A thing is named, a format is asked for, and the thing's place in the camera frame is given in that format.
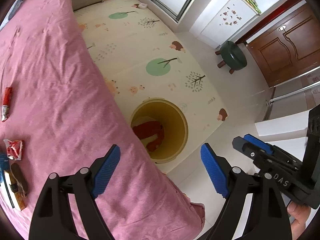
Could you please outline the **right hand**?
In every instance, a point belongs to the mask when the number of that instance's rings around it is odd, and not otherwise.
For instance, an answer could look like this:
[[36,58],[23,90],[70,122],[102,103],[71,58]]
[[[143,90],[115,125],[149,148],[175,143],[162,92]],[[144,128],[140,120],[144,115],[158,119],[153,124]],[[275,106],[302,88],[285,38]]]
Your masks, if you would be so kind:
[[294,218],[294,221],[291,223],[292,239],[297,240],[306,229],[306,221],[310,216],[311,208],[306,205],[290,202],[287,206],[287,212]]

